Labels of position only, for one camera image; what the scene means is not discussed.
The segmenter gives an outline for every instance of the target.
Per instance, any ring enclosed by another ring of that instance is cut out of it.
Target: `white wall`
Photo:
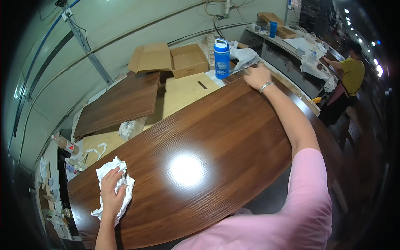
[[[234,2],[239,6],[250,1],[235,0]],[[141,24],[197,2],[198,0],[81,0],[72,8],[72,12],[77,24],[87,30],[90,46],[95,48]],[[54,9],[54,3],[55,0],[48,0],[44,3],[41,8],[43,17]],[[219,2],[211,3],[208,7],[208,12],[222,14],[223,5],[224,3]],[[256,15],[261,11],[273,12],[283,20],[286,8],[286,0],[255,0],[240,7],[239,11],[244,22],[252,22],[257,19]],[[39,13],[37,13],[28,25],[18,45],[10,77],[7,80],[5,109],[3,112],[3,121],[5,122],[2,123],[2,129],[7,142],[10,140],[18,105],[18,98],[14,97],[17,85],[18,83],[21,85],[23,82],[22,79],[27,74],[36,50],[60,13],[61,9],[58,8],[44,21],[40,21]],[[233,9],[230,11],[228,19],[217,21],[217,26],[237,24],[243,21],[238,11]],[[213,28],[212,17],[204,12],[204,7],[201,5],[114,42],[98,51],[96,56],[109,75],[115,78],[119,73],[127,72],[125,65],[128,63],[136,46],[150,42],[171,42],[211,28]],[[222,32],[228,40],[238,40],[244,29],[245,26],[240,26],[223,30]],[[68,32],[70,32],[68,24],[61,19],[38,55],[27,81],[28,88],[47,56]],[[40,78],[32,97],[35,97],[54,75],[82,55],[84,53],[76,38],[72,38],[49,64]],[[88,59],[84,59],[56,78],[42,92],[34,104],[28,120],[21,164],[34,169],[34,163],[50,133],[67,114],[68,110],[82,97],[85,98],[81,102],[87,102],[91,96],[106,86],[106,83]],[[25,103],[19,121],[17,137],[13,138],[12,141],[10,154],[15,159],[18,159],[22,129],[29,107],[30,103]]]

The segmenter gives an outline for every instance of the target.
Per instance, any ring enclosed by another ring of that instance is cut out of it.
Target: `blue cable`
[[[70,8],[73,7],[73,6],[74,6],[77,2],[79,2],[79,1],[80,1],[80,0],[76,0],[76,1],[73,2],[69,7],[70,7]],[[54,29],[54,27],[56,26],[57,22],[58,22],[60,19],[61,19],[61,15],[56,19],[56,21],[55,21],[55,22],[53,23],[53,25],[50,27],[50,29],[49,29],[49,31],[47,32],[46,36],[44,37],[42,43],[40,44],[38,50],[36,51],[36,54],[35,54],[35,56],[33,57],[32,63],[31,63],[30,66],[29,66],[28,73],[26,74],[26,78],[25,78],[25,81],[24,81],[24,86],[22,87],[21,98],[20,98],[20,100],[18,101],[17,113],[15,114],[14,126],[13,126],[12,133],[11,133],[10,143],[8,144],[7,154],[10,152],[11,142],[12,142],[12,138],[13,138],[13,136],[14,136],[14,127],[15,127],[15,124],[16,124],[16,122],[17,122],[18,110],[20,109],[20,106],[21,106],[22,97],[23,97],[24,91],[25,91],[25,89],[26,89],[26,82],[28,81],[28,77],[29,77],[29,75],[30,75],[30,71],[32,70],[33,64],[35,63],[36,58],[38,57],[38,54],[39,54],[40,50],[42,49],[44,42],[46,41],[46,39],[48,38],[48,36],[50,35],[50,33],[52,32],[52,30]]]

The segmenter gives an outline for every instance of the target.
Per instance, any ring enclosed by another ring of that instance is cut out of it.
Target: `box lid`
[[[153,43],[136,47],[128,69],[135,73],[171,71],[172,57],[166,43]]]
[[[272,12],[259,12],[257,16],[261,17],[261,19],[264,20],[265,22],[270,22],[270,21],[277,22],[278,27],[283,27],[285,25],[284,21],[282,21],[282,19],[280,19]]]

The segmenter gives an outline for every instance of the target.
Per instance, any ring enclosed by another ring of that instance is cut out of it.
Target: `pink shirt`
[[[319,151],[307,148],[293,159],[282,210],[228,217],[173,249],[325,249],[331,226],[324,159]]]

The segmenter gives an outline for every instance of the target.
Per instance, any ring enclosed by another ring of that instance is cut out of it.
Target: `sleeve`
[[[340,62],[340,65],[342,66],[343,72],[347,73],[349,71],[351,71],[351,66],[352,66],[352,59],[351,58],[347,58],[344,61]]]
[[[325,216],[332,215],[325,162],[318,150],[306,148],[294,156],[288,197],[282,210],[296,214],[312,214],[317,210]]]

